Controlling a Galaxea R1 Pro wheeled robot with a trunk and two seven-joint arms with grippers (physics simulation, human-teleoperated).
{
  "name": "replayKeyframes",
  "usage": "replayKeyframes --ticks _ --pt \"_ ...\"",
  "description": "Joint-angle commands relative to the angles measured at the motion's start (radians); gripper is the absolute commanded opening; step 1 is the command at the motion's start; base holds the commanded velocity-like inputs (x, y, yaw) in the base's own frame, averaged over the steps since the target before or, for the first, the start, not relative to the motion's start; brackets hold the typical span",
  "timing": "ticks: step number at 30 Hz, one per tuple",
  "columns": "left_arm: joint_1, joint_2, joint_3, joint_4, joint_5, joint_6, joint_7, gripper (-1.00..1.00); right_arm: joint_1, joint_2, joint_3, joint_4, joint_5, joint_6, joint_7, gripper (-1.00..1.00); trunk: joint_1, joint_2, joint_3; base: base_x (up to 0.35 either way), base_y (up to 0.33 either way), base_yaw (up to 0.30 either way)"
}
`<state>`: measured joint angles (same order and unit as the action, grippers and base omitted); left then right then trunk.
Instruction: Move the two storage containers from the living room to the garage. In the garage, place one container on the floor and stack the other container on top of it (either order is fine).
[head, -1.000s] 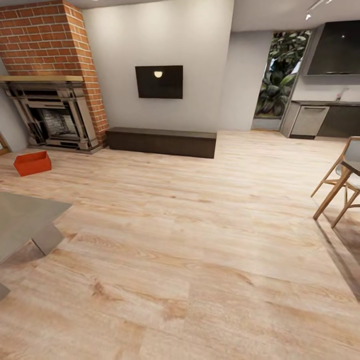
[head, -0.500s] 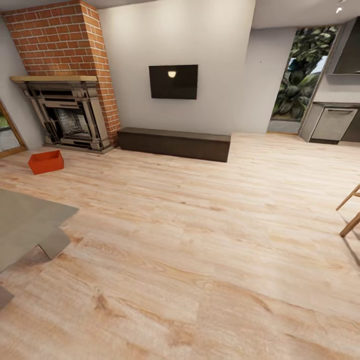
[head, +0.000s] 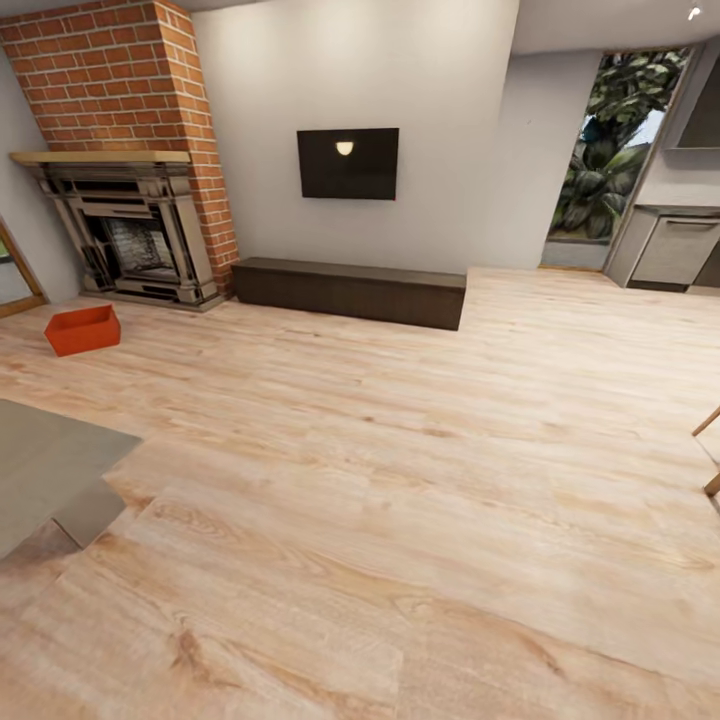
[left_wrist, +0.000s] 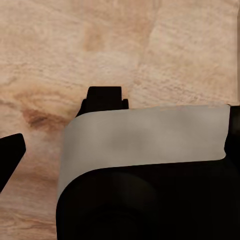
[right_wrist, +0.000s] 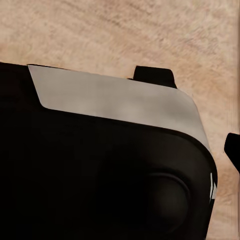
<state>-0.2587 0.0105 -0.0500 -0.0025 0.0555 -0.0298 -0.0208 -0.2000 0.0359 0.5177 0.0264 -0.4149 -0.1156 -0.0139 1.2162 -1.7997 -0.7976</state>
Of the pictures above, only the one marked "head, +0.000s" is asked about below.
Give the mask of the storage box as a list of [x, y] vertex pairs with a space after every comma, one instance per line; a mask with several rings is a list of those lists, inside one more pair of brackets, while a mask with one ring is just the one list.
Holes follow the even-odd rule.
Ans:
[[55, 313], [45, 335], [59, 357], [120, 344], [121, 324], [112, 305]]

